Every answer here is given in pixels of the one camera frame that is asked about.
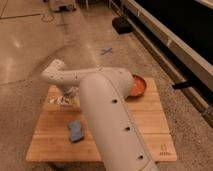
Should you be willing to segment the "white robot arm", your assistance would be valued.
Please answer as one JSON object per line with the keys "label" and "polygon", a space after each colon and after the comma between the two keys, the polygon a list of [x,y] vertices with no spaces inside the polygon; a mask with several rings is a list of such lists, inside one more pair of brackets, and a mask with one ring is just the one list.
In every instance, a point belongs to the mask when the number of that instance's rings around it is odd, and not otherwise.
{"label": "white robot arm", "polygon": [[159,171],[125,102],[134,87],[127,69],[68,70],[56,59],[42,77],[65,96],[79,90],[80,109],[106,171]]}

